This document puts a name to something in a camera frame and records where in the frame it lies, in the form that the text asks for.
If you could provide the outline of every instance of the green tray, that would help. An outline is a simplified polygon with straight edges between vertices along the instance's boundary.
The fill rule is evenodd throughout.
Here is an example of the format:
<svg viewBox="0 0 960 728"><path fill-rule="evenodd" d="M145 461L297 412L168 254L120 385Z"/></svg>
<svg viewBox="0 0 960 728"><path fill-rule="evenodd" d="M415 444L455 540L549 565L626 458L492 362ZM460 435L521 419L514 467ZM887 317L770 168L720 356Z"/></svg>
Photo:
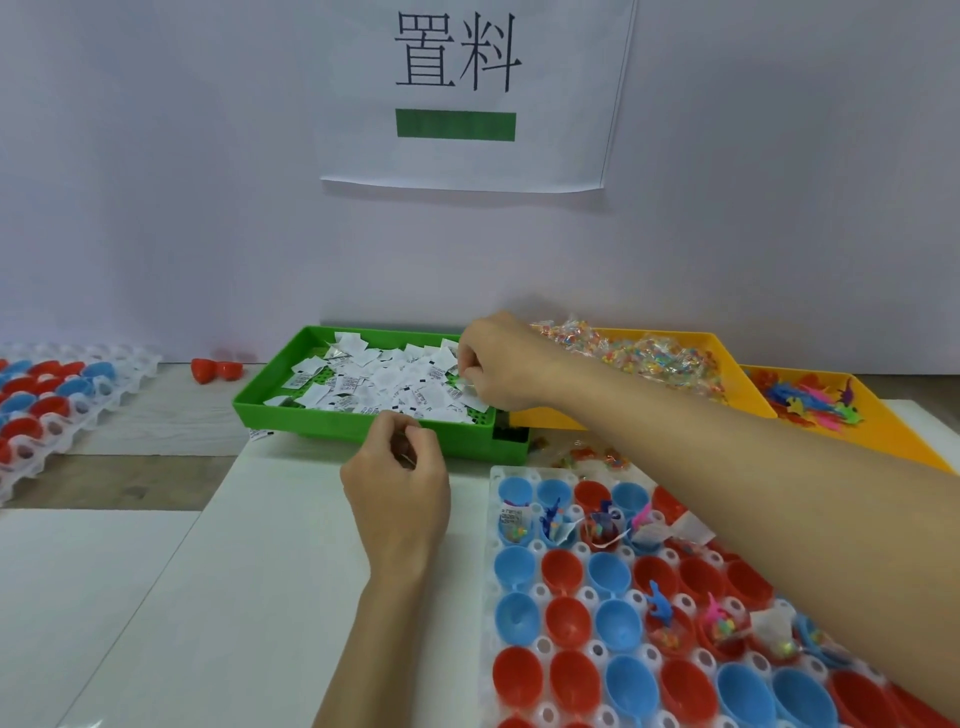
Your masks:
<svg viewBox="0 0 960 728"><path fill-rule="evenodd" d="M330 344L334 343L335 331L355 331L372 347L378 349L402 349L407 344L439 347L444 338L453 341L460 339L457 334L421 331L304 327L233 400L233 409L240 416L241 422L255 429L282 430L310 437L363 442L374 415L305 409L292 401L280 407L263 404L264 400L276 395L287 395L295 399L314 381L324 381L333 376L329 369L323 369L297 391L283 389L281 386L293 375L291 367L295 364L307 356L323 356L326 353ZM474 420L472 425L431 420L420 422L437 433L440 447L448 457L487 460L504 465L523 465L526 462L530 441L530 430L527 427L509 427L506 413L494 409L486 413L476 410L469 412Z"/></svg>

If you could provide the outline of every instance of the hand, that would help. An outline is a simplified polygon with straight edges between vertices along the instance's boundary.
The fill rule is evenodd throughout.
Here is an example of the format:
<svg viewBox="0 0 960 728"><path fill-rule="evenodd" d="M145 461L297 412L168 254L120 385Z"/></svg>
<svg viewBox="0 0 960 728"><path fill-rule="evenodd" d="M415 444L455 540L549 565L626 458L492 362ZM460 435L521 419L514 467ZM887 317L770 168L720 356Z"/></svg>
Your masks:
<svg viewBox="0 0 960 728"><path fill-rule="evenodd" d="M460 337L460 376L480 399L516 411L548 404L560 369L575 357L507 311L477 319Z"/></svg>
<svg viewBox="0 0 960 728"><path fill-rule="evenodd" d="M412 460L414 469L401 466L398 456ZM450 479L437 433L412 417L381 412L340 479L371 579L422 576L450 520Z"/></svg>

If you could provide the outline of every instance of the white wall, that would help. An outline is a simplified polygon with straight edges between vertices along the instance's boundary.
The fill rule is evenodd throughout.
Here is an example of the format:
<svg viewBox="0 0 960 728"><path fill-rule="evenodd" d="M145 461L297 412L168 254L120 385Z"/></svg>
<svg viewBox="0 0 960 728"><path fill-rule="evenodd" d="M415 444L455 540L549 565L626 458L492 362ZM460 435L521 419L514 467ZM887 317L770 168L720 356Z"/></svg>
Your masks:
<svg viewBox="0 0 960 728"><path fill-rule="evenodd" d="M608 187L547 197L321 184L299 1L0 0L0 338L264 359L511 305L960 373L955 2L640 0Z"/></svg>

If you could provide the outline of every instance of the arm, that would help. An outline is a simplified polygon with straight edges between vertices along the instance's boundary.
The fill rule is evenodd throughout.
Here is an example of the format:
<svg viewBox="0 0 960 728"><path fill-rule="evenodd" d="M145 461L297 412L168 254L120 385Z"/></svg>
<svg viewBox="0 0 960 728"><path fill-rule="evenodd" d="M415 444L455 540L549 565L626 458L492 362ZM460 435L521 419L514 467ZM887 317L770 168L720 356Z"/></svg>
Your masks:
<svg viewBox="0 0 960 728"><path fill-rule="evenodd" d="M416 460L405 470L395 455ZM410 722L425 583L450 516L446 465L432 430L381 412L340 471L370 581L313 728Z"/></svg>
<svg viewBox="0 0 960 728"><path fill-rule="evenodd" d="M460 357L484 400L597 432L840 643L960 717L960 479L624 375L510 314L470 325Z"/></svg>

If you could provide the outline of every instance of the clear plastic egg tray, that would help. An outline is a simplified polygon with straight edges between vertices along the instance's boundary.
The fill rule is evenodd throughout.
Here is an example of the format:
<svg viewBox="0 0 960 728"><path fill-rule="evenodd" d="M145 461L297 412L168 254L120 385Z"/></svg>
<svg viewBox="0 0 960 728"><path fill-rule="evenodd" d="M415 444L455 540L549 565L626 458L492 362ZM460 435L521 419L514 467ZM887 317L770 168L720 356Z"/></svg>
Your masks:
<svg viewBox="0 0 960 728"><path fill-rule="evenodd" d="M155 376L159 360L127 346L0 345L0 503L21 478L43 471L47 455L70 450L80 430Z"/></svg>
<svg viewBox="0 0 960 728"><path fill-rule="evenodd" d="M640 475L584 480L569 470L492 468L481 728L953 725L863 661L834 660L813 622L715 540L697 549L667 540L639 551L624 539L597 549L575 529L572 541L549 542L540 516L557 499L573 522L602 498L627 520L652 502L651 516L673 523L685 508ZM501 526L505 500L529 502L533 528L517 531L509 518ZM652 580L672 605L670 628L654 615ZM753 634L715 642L705 627L708 595L737 634L751 613L783 610L802 648L778 659Z"/></svg>

